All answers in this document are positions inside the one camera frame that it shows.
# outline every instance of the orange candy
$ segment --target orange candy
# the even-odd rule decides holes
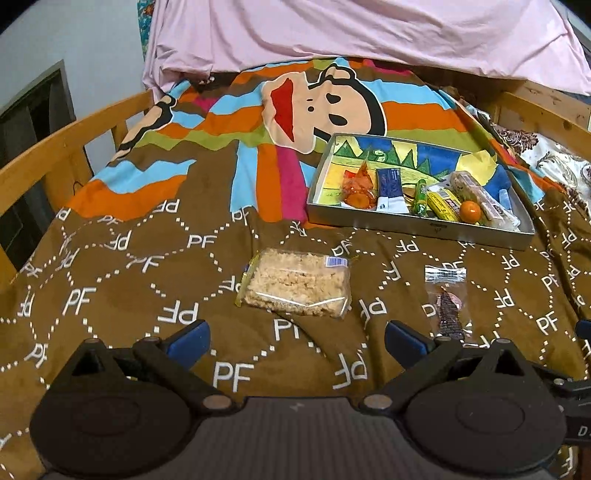
[[[357,173],[345,170],[342,199],[347,205],[358,209],[373,209],[378,201],[373,188],[374,183],[369,176],[366,161],[361,164]]]
[[[482,211],[476,202],[467,200],[460,205],[460,218],[465,223],[476,223],[480,220]]]

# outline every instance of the wooden bed rail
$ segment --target wooden bed rail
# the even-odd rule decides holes
[[[138,93],[66,125],[13,159],[0,169],[0,216],[40,180],[57,212],[92,177],[84,146],[110,130],[118,148],[128,132],[125,121],[153,104],[150,91]],[[15,274],[0,247],[0,289]]]
[[[509,92],[502,92],[484,109],[502,127],[537,132],[591,160],[589,131],[558,113]]]

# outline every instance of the cartoon monkey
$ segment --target cartoon monkey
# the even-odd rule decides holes
[[[158,130],[164,125],[169,124],[173,119],[172,109],[176,104],[177,100],[170,95],[162,97],[162,99],[129,130],[111,161],[126,156],[146,132],[150,130]]]
[[[333,133],[385,135],[386,120],[376,96],[347,67],[332,63],[308,84],[291,72],[262,87],[263,122],[276,145],[310,153],[317,138]]]

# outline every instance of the rice crispy treat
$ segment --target rice crispy treat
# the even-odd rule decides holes
[[[349,270],[327,267],[326,255],[266,249],[243,300],[251,306],[300,315],[341,317],[349,305]]]

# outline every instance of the candy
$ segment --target candy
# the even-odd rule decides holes
[[[419,217],[427,214],[427,182],[420,179],[414,192],[413,213]]]
[[[408,213],[402,193],[400,168],[379,168],[376,170],[379,185],[378,211],[387,213]]]
[[[427,204],[441,220],[460,221],[460,201],[449,190],[437,187],[436,192],[427,192]]]
[[[373,209],[376,197],[373,193],[374,183],[368,174],[367,162],[363,162],[354,176],[345,171],[342,186],[342,201],[358,209]]]

